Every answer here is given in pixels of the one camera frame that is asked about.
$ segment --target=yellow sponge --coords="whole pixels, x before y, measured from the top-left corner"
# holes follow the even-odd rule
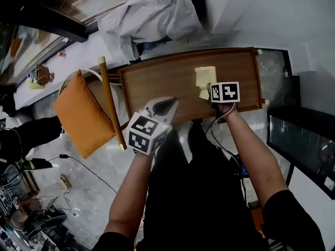
[[[209,93],[207,90],[208,84],[216,83],[216,70],[214,66],[200,67],[195,69],[196,86],[201,89],[199,97],[208,100]]]

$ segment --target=table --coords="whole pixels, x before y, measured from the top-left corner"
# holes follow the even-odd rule
[[[233,48],[176,54],[120,68],[128,115],[131,117],[151,99],[173,96],[180,103],[173,123],[214,116],[196,87],[195,68],[203,66],[216,67],[217,82],[239,82],[239,111],[262,108],[256,50]]]

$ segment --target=plug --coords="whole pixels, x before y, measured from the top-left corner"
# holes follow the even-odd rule
[[[67,158],[70,158],[70,157],[67,154],[60,154],[59,158],[60,159],[67,159]]]

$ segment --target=hand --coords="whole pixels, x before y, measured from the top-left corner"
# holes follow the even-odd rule
[[[227,115],[224,116],[225,119],[227,119],[227,117],[231,115],[232,113],[237,113],[237,103],[235,104],[234,103],[219,103],[218,106],[219,106],[219,110],[222,115],[229,112]]]

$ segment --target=orange cushion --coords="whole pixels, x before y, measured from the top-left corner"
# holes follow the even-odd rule
[[[62,91],[53,108],[85,159],[115,135],[111,121],[101,111],[80,70]]]

